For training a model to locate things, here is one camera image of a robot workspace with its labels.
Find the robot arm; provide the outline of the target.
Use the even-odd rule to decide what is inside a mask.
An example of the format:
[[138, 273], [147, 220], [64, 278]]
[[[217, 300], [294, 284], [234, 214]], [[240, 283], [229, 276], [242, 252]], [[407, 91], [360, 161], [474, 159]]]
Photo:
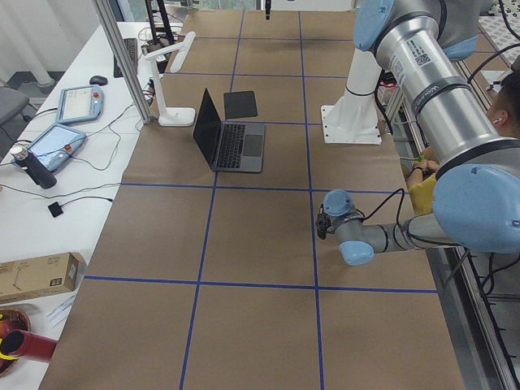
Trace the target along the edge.
[[396, 78], [437, 158], [433, 211], [406, 221], [367, 225], [350, 194], [323, 200], [344, 261], [375, 254], [463, 246], [477, 252], [519, 251], [519, 142], [501, 136], [453, 62], [475, 50], [477, 1], [365, 1], [355, 46]]

